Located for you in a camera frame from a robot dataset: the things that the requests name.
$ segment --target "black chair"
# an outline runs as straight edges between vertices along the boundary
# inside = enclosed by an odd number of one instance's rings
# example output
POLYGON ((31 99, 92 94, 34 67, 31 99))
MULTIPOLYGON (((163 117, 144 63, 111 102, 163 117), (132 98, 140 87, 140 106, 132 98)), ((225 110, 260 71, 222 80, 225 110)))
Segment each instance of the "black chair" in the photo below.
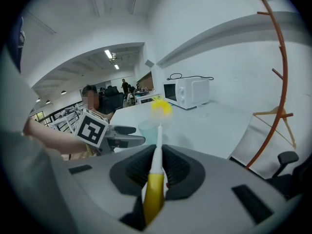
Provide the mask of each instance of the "black chair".
POLYGON ((114 112, 116 110, 123 108, 123 97, 124 94, 120 93, 117 87, 108 87, 104 92, 105 96, 111 100, 114 108, 114 112))
POLYGON ((266 181, 280 191, 286 199, 302 193, 308 183, 308 174, 312 173, 312 153, 302 164, 294 168, 292 175, 285 174, 278 176, 288 164, 299 160, 297 153, 293 151, 283 152, 279 154, 277 158, 280 163, 280 167, 272 178, 266 179, 266 181))

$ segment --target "white microwave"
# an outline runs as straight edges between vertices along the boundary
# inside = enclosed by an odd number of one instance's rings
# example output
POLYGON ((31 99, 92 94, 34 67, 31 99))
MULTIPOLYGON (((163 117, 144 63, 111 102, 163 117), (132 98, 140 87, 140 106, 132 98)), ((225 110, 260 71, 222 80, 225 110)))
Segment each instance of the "white microwave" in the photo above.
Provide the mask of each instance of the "white microwave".
POLYGON ((164 100, 184 109, 209 102, 209 79, 201 77, 165 81, 164 100))

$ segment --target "window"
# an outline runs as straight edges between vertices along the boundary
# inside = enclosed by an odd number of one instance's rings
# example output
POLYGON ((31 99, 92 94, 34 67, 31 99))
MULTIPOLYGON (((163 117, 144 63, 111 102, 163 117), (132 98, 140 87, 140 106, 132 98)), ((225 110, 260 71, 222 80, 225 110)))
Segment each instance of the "window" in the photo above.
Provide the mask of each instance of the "window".
MULTIPOLYGON (((31 118, 33 118, 33 120, 39 121, 39 120, 41 120, 41 119, 44 118, 44 113, 43 113, 43 111, 41 111, 41 112, 36 113, 36 114, 34 114, 33 116, 31 116, 31 118)), ((47 123, 46 120, 43 120, 43 121, 40 122, 40 123, 43 124, 43 125, 45 125, 45 126, 48 125, 48 123, 47 123)))

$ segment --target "wooden stick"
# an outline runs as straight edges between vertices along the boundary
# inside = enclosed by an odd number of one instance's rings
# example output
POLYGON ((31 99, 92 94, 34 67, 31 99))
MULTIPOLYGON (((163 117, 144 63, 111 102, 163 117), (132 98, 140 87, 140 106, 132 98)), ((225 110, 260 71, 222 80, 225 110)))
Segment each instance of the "wooden stick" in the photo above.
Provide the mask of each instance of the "wooden stick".
MULTIPOLYGON (((263 119, 261 119, 261 118, 259 118, 258 116, 255 116, 256 118, 258 118, 259 120, 261 120, 263 123, 266 123, 263 119)), ((295 146, 293 145, 293 144, 291 144, 290 143, 290 141, 288 140, 288 139, 286 139, 279 131, 277 131, 276 129, 275 129, 275 131, 279 134, 279 135, 281 135, 292 147, 294 147, 295 148, 295 146)))
POLYGON ((281 115, 281 118, 286 118, 286 117, 291 117, 291 116, 293 116, 293 113, 281 115))
POLYGON ((260 14, 260 15, 269 15, 268 12, 261 12, 261 11, 258 11, 257 14, 260 14))
POLYGON ((279 102, 279 106, 278 106, 278 110, 273 122, 273 125, 271 127, 271 130, 269 131, 268 136, 266 137, 266 139, 264 140, 262 146, 260 147, 260 149, 258 150, 258 152, 255 154, 255 156, 252 158, 252 160, 247 164, 246 169, 249 169, 249 167, 257 160, 257 158, 261 155, 261 153, 263 152, 263 150, 265 149, 265 147, 268 145, 270 139, 272 138, 278 122, 281 118, 282 115, 282 111, 284 109, 284 104, 285 104, 285 99, 286 99, 286 93, 287 93, 287 83, 288 83, 288 64, 287 64, 287 54, 286 54, 286 47, 285 47, 285 43, 284 43, 284 38, 283 38, 283 34, 281 31, 281 28, 279 26, 279 24, 277 23, 277 20, 273 14, 273 11, 271 9, 271 7, 269 6, 268 2, 266 0, 261 0, 264 4, 264 6, 266 7, 268 13, 270 14, 271 20, 273 22, 274 28, 276 30, 277 33, 277 37, 278 37, 278 41, 279 41, 279 49, 281 51, 282 54, 282 60, 283 60, 283 86, 282 86, 282 95, 281 95, 281 99, 279 102))
POLYGON ((278 111, 278 106, 274 107, 271 111, 257 112, 257 113, 253 113, 253 115, 276 115, 277 111, 278 111))
POLYGON ((272 69, 272 71, 273 71, 274 73, 276 73, 278 77, 280 77, 281 79, 283 79, 283 76, 282 76, 279 72, 277 72, 275 69, 272 69))
POLYGON ((284 123, 285 123, 285 125, 286 125, 286 127, 287 127, 287 130, 288 130, 288 132, 289 132, 289 135, 291 136, 292 145, 293 145, 293 147, 296 149, 296 148, 297 148, 297 144, 296 144, 296 142, 295 142, 295 140, 294 140, 294 137, 293 137, 293 133, 292 133, 292 131, 291 131, 291 128, 290 128, 290 126, 288 125, 287 118, 283 118, 283 120, 284 120, 284 123))

